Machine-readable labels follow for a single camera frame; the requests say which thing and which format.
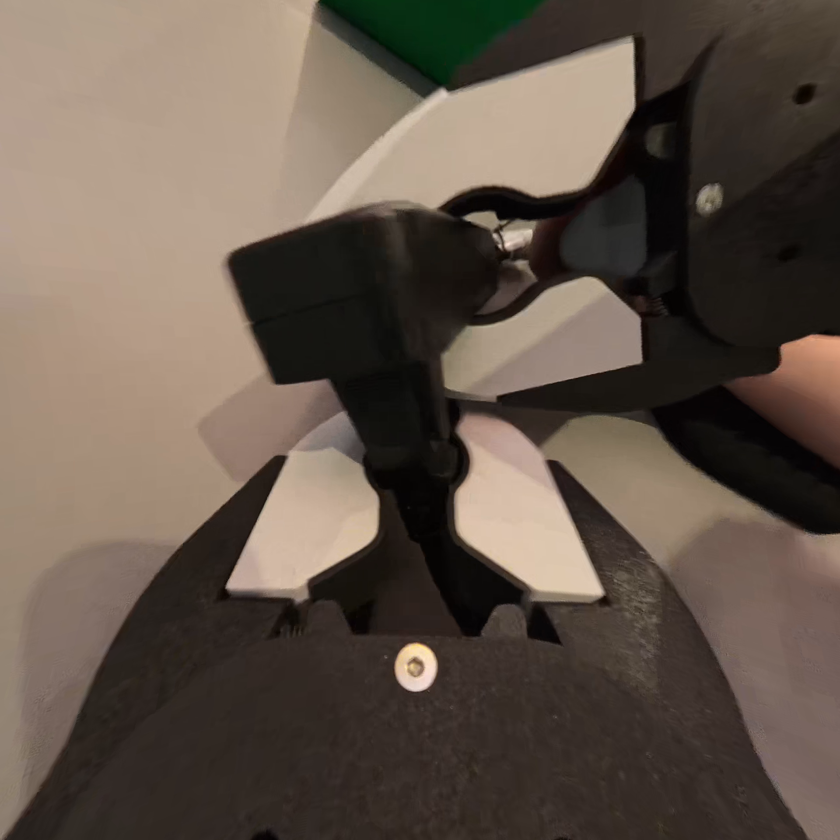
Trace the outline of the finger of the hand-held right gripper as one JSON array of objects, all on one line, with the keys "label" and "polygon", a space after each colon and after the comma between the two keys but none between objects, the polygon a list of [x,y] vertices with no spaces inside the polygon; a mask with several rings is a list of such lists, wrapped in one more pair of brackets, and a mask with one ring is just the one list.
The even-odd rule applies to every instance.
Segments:
[{"label": "finger of the hand-held right gripper", "polygon": [[306,218],[486,186],[536,197],[588,186],[636,106],[632,37],[457,91],[438,89],[373,142]]},{"label": "finger of the hand-held right gripper", "polygon": [[469,325],[442,358],[444,387],[457,396],[502,396],[643,361],[642,321],[601,280],[543,290],[507,318]]}]

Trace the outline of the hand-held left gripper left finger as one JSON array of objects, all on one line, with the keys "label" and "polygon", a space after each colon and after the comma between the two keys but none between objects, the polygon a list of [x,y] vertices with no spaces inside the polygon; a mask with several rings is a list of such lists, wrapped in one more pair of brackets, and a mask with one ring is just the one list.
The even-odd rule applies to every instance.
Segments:
[{"label": "hand-held left gripper left finger", "polygon": [[347,413],[299,441],[283,462],[231,575],[231,597],[304,603],[316,583],[369,549],[381,503]]}]

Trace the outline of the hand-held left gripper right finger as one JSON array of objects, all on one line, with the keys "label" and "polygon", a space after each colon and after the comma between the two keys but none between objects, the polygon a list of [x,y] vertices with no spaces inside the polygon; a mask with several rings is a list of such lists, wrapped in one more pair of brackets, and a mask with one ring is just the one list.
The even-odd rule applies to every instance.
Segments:
[{"label": "hand-held left gripper right finger", "polygon": [[463,414],[457,435],[467,457],[453,503],[458,539],[536,602],[600,601],[604,587],[540,448],[483,413]]}]

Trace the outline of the black power strip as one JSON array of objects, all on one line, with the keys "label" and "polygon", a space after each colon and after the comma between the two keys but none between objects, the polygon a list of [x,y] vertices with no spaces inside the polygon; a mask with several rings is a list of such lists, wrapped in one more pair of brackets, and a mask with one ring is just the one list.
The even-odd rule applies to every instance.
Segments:
[{"label": "black power strip", "polygon": [[486,227],[380,203],[238,248],[227,270],[274,383],[344,382],[438,362],[502,254]]}]

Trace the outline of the green plastic bin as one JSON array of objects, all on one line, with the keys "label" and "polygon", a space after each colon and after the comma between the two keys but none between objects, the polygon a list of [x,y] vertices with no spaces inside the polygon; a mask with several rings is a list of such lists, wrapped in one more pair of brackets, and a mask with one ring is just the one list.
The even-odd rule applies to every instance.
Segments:
[{"label": "green plastic bin", "polygon": [[318,5],[426,79],[447,87],[456,71],[541,1],[322,1]]}]

